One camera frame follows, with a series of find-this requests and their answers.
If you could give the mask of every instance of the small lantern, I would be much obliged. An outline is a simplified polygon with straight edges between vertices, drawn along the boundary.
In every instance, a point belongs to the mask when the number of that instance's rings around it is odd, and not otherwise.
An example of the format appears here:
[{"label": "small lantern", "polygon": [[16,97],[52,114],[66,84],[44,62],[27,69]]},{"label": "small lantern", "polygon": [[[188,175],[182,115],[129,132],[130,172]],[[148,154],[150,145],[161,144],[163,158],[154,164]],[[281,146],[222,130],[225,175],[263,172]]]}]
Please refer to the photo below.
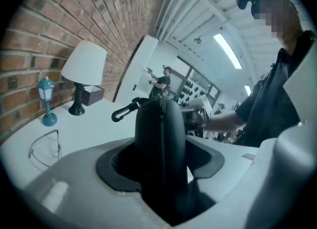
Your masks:
[{"label": "small lantern", "polygon": [[41,100],[45,103],[46,114],[43,116],[43,124],[45,126],[53,126],[57,122],[57,117],[51,112],[49,101],[52,99],[55,83],[46,76],[38,82],[36,87],[39,89]]}]

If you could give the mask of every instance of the person in background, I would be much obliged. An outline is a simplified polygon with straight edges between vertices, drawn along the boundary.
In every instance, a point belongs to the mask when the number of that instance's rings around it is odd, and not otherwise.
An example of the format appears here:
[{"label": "person in background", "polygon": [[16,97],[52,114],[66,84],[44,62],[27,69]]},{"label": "person in background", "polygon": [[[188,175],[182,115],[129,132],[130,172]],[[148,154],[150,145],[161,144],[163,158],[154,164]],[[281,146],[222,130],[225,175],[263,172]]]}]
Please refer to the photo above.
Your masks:
[{"label": "person in background", "polygon": [[252,0],[251,14],[270,28],[282,48],[269,74],[253,88],[235,110],[212,116],[207,130],[231,132],[246,124],[238,145],[259,147],[300,122],[296,109],[283,88],[315,41],[313,31],[303,31],[298,12],[290,0]]},{"label": "person in background", "polygon": [[166,87],[170,85],[170,74],[171,74],[172,69],[167,66],[164,67],[163,77],[157,78],[153,73],[152,70],[148,68],[148,73],[151,75],[151,77],[155,80],[149,81],[151,85],[153,85],[153,88],[151,90],[149,98],[155,97],[158,94],[163,94],[164,90]]}]

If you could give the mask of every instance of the black box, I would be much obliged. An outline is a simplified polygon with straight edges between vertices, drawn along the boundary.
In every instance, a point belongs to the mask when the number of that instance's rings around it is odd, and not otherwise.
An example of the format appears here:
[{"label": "black box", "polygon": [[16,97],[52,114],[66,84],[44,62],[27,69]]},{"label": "black box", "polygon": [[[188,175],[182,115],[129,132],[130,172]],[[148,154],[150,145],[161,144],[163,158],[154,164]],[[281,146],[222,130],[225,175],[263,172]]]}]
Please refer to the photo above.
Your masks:
[{"label": "black box", "polygon": [[81,94],[82,103],[90,106],[104,97],[105,90],[98,86],[86,86]]}]

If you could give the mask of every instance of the fluorescent light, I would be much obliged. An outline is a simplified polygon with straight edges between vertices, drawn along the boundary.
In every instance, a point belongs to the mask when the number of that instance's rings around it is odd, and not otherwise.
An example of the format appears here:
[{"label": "fluorescent light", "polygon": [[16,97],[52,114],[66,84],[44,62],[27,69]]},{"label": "fluorescent light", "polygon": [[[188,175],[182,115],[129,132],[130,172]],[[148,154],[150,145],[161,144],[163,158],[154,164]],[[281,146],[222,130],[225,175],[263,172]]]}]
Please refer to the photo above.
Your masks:
[{"label": "fluorescent light", "polygon": [[248,96],[251,94],[251,88],[249,86],[244,86],[246,88],[246,91],[248,93]]},{"label": "fluorescent light", "polygon": [[220,44],[224,52],[228,55],[230,58],[231,62],[233,63],[234,67],[236,69],[242,69],[239,60],[237,59],[236,55],[234,54],[233,50],[231,49],[230,45],[227,43],[225,38],[221,34],[213,36],[215,40]]}]

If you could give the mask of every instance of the black shirt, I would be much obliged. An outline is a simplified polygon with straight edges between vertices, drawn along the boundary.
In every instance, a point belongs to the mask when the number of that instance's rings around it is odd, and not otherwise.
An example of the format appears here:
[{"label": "black shirt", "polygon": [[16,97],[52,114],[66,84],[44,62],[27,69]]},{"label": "black shirt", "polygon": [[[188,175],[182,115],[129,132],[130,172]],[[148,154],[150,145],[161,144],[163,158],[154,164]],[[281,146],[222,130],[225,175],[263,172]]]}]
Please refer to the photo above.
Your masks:
[{"label": "black shirt", "polygon": [[259,147],[264,140],[278,137],[285,129],[298,124],[299,116],[283,85],[314,40],[314,33],[305,31],[297,39],[292,56],[283,48],[279,51],[267,77],[258,81],[250,96],[236,109],[237,115],[247,124],[235,144]]},{"label": "black shirt", "polygon": [[[158,84],[165,84],[166,86],[168,86],[170,84],[170,77],[167,77],[167,76],[160,77],[160,78],[158,78],[157,83]],[[159,89],[159,88],[153,86],[151,93],[150,93],[150,98],[154,97],[158,94],[162,94],[163,92],[164,92],[163,89]]]}]

